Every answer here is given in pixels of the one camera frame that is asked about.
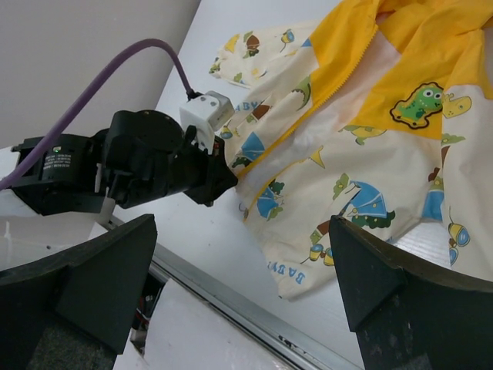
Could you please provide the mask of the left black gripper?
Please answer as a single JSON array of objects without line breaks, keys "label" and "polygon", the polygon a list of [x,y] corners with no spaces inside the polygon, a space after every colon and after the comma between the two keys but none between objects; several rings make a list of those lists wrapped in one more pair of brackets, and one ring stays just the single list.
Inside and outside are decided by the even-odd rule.
[{"label": "left black gripper", "polygon": [[177,193],[213,206],[238,179],[223,153],[209,155],[192,143],[195,133],[155,110],[116,112],[110,127],[92,137],[98,193],[124,209]]}]

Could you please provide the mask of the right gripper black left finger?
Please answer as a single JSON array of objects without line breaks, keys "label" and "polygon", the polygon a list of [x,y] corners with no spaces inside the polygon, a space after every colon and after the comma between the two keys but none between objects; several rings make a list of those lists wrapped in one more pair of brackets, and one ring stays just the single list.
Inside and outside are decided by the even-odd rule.
[{"label": "right gripper black left finger", "polygon": [[1,272],[3,369],[111,369],[156,246],[152,214]]}]

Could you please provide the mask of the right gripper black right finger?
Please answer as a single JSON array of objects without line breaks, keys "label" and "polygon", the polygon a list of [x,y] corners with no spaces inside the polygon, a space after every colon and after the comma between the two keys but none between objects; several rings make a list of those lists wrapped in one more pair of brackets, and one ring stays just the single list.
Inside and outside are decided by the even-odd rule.
[{"label": "right gripper black right finger", "polygon": [[350,331],[366,369],[490,369],[492,283],[388,244],[342,217],[329,225]]}]

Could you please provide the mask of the aluminium front rail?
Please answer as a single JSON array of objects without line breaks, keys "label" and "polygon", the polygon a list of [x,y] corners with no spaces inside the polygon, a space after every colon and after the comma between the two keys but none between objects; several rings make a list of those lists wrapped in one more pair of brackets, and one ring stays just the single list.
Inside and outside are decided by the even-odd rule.
[{"label": "aluminium front rail", "polygon": [[156,218],[155,263],[213,296],[266,339],[321,369],[362,369],[337,283],[294,302],[281,298],[257,244],[231,219]]}]

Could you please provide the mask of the yellow cream printed kids jacket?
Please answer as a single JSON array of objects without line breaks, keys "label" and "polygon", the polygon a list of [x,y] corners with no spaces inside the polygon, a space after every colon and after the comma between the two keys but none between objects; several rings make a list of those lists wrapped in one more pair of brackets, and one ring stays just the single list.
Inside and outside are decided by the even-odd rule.
[{"label": "yellow cream printed kids jacket", "polygon": [[384,241],[440,222],[450,267],[491,279],[490,1],[343,1],[233,35],[210,73],[250,89],[220,135],[282,298],[335,276],[334,216]]}]

